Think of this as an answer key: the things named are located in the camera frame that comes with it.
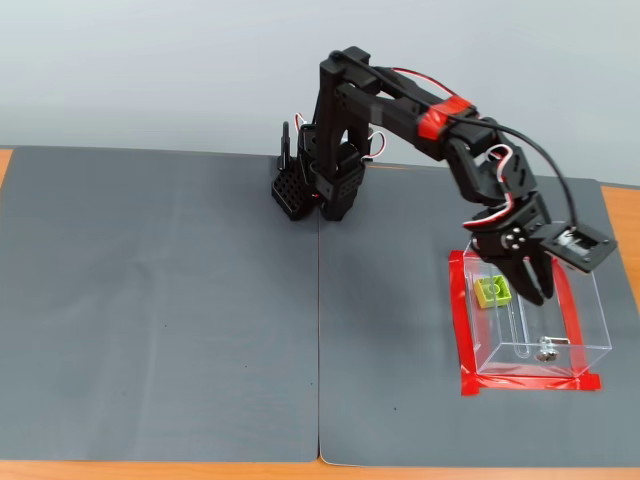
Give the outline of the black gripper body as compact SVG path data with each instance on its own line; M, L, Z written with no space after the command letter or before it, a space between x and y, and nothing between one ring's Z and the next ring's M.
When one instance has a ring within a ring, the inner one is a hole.
M470 248L485 261L512 257L528 251L530 237L550 223L550 215L540 192L516 200L504 217L470 228Z

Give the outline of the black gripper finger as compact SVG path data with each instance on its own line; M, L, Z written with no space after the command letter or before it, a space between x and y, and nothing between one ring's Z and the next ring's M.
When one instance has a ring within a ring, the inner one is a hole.
M508 254L506 256L483 256L482 259L496 266L517 293L527 300L524 294L529 291L530 265L525 255L516 253L515 255ZM545 302L545 300L527 301L535 305L543 305Z
M530 265L527 300L547 300L554 294L551 257L540 247L528 247L525 257Z

